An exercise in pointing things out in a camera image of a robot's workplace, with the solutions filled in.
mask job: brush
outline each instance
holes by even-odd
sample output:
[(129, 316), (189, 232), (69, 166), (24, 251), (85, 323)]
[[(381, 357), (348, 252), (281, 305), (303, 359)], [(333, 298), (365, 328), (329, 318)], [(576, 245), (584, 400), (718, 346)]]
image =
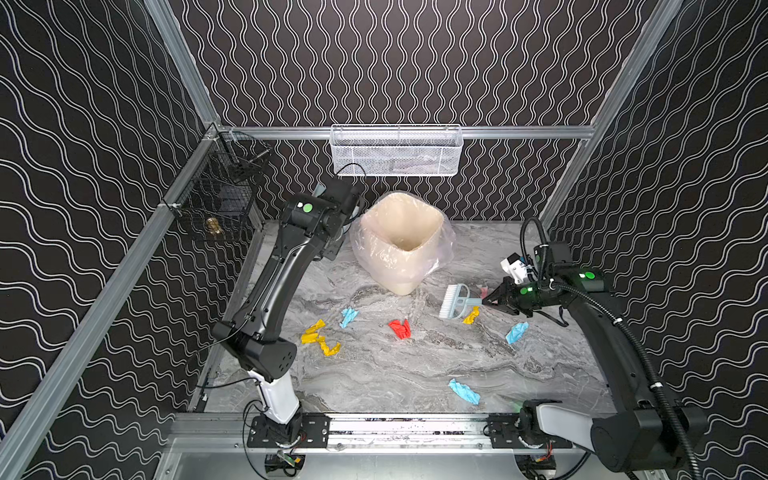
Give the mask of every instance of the brush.
[[(466, 296), (462, 296), (462, 287), (467, 290)], [(445, 296), (442, 299), (438, 317), (451, 320), (457, 319), (464, 316), (468, 308), (471, 309), (473, 306), (481, 305), (482, 299), (469, 297), (469, 287), (464, 283), (448, 285), (448, 288), (445, 290)]]

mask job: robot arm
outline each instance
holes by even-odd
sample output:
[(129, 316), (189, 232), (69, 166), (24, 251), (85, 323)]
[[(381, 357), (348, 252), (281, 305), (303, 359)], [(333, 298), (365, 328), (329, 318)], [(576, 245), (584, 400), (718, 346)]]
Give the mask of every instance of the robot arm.
[[(622, 310), (611, 293), (609, 279), (602, 272), (573, 263), (571, 251), (564, 243), (550, 242), (537, 247), (534, 251), (537, 259), (545, 257), (541, 252), (543, 247), (548, 248), (549, 258), (540, 274), (551, 279), (547, 280), (550, 285), (569, 285), (611, 311)], [(650, 381), (627, 337), (584, 296), (547, 288), (547, 282), (525, 279), (520, 283), (519, 277), (505, 277), (504, 282), (483, 299), (483, 304), (526, 316), (532, 316), (543, 306), (559, 305), (567, 309), (584, 332), (617, 411), (605, 418), (592, 418), (552, 400), (527, 401), (520, 412), (526, 441), (540, 444), (552, 435), (570, 440), (594, 452), (613, 472), (681, 467), (686, 455), (679, 438), (648, 388)], [(680, 406), (671, 390), (665, 389), (665, 393), (688, 439), (695, 444), (706, 430), (706, 417), (697, 407)]]
[(299, 401), (286, 375), (296, 345), (280, 337), (283, 318), (313, 260), (336, 258), (362, 188), (327, 178), (314, 195), (297, 194), (280, 215), (270, 258), (232, 323), (217, 323), (213, 335), (260, 381), (269, 428), (278, 442), (296, 438)]

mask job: red crumpled paper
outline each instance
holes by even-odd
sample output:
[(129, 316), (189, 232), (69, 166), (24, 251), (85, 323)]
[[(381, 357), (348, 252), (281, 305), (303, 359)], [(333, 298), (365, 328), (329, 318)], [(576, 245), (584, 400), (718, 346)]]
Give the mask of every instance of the red crumpled paper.
[(395, 330), (397, 338), (401, 340), (411, 338), (411, 326), (408, 324), (408, 319), (402, 325), (399, 320), (393, 320), (389, 322), (389, 327)]

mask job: white wire basket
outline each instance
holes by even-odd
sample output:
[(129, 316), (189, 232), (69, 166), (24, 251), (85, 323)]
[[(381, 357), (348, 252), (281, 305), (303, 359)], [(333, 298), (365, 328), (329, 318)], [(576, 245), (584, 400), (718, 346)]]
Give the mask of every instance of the white wire basket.
[(342, 176), (451, 177), (464, 139), (459, 125), (336, 124), (330, 145)]

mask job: clear plastic bag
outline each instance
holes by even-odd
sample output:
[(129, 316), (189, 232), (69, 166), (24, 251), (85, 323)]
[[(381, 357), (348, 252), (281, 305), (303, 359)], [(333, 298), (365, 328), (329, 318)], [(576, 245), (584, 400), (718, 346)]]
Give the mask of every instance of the clear plastic bag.
[(390, 192), (349, 230), (357, 261), (386, 289), (408, 295), (453, 260), (456, 235), (443, 212), (406, 192)]

